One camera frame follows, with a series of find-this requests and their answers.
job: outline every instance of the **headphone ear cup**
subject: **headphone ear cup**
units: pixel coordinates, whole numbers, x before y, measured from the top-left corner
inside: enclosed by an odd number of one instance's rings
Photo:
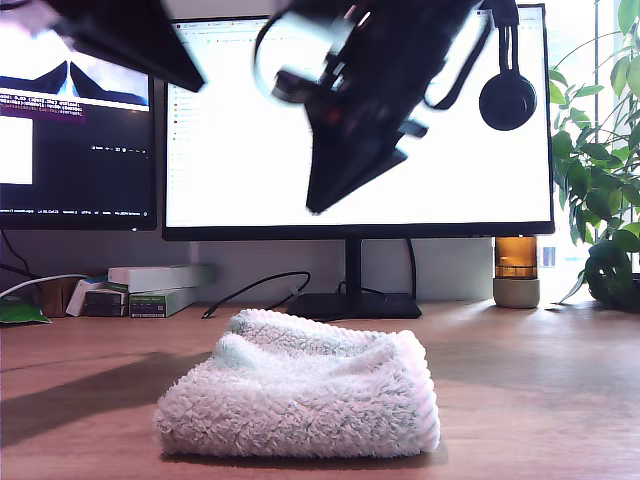
[[[480,114],[491,128],[505,132],[527,123],[537,103],[533,85],[522,75],[496,75],[482,89]]]

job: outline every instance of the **device on desk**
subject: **device on desk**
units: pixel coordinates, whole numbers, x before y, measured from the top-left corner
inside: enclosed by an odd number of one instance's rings
[[[0,23],[0,228],[156,227],[153,82]]]
[[[478,98],[498,71],[493,32],[458,102],[446,112],[421,106],[424,139],[405,138],[408,160],[367,183],[322,215],[305,208],[312,136],[305,112],[256,88],[251,53],[266,17],[176,21],[175,28],[206,79],[197,94],[167,85],[165,214],[167,240],[346,240],[347,293],[306,294],[289,313],[415,317],[409,295],[361,289],[361,239],[508,236],[554,230],[544,6],[520,11],[520,71],[538,92],[531,120],[512,132],[484,122]],[[449,62],[430,87],[444,95],[482,29],[473,12]],[[283,62],[320,75],[330,40],[295,26],[273,27],[261,49],[265,78]]]

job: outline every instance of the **monitor stand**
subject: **monitor stand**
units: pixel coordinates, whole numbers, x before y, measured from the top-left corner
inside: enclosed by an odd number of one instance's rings
[[[345,240],[346,293],[306,293],[289,304],[287,313],[314,320],[338,318],[418,318],[422,312],[406,293],[362,290],[362,239]]]

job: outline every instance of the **black headphones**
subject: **black headphones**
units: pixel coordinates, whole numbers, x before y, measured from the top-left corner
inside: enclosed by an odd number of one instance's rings
[[[480,114],[495,130],[520,128],[536,111],[536,91],[520,75],[518,66],[518,7],[515,0],[493,0],[493,21],[500,35],[500,73],[487,82],[480,94]],[[509,42],[511,41],[511,68]]]

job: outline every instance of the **white fluffy towel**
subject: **white fluffy towel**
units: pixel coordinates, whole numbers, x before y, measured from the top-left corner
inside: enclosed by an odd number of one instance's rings
[[[412,332],[257,310],[231,319],[153,420],[166,454],[396,457],[440,440],[425,350]]]

